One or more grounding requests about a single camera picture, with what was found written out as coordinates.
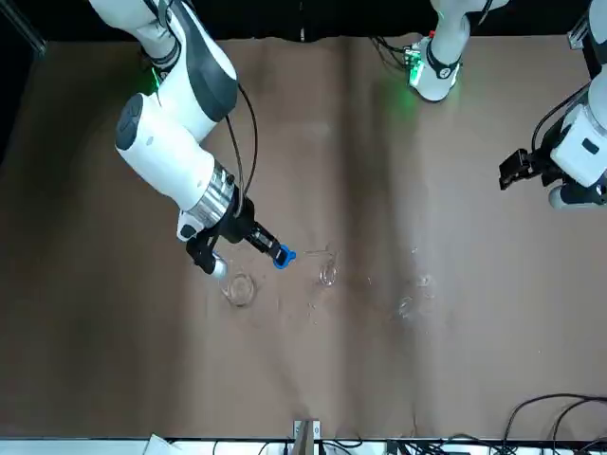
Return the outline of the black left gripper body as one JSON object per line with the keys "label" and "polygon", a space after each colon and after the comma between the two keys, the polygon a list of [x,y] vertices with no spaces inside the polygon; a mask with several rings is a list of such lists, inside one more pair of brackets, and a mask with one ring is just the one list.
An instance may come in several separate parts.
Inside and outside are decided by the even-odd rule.
{"label": "black left gripper body", "polygon": [[558,180],[562,180],[561,169],[550,157],[550,153],[542,150],[534,151],[529,156],[531,164],[531,176],[541,179],[543,186],[550,186]]}

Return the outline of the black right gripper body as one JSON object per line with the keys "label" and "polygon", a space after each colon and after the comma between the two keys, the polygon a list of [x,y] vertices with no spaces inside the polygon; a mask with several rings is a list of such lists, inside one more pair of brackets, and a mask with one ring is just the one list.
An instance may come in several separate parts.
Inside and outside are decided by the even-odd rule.
{"label": "black right gripper body", "polygon": [[231,201],[226,213],[218,223],[216,236],[231,244],[248,241],[255,224],[255,206],[252,201],[244,201],[244,207],[237,213],[237,201]]}

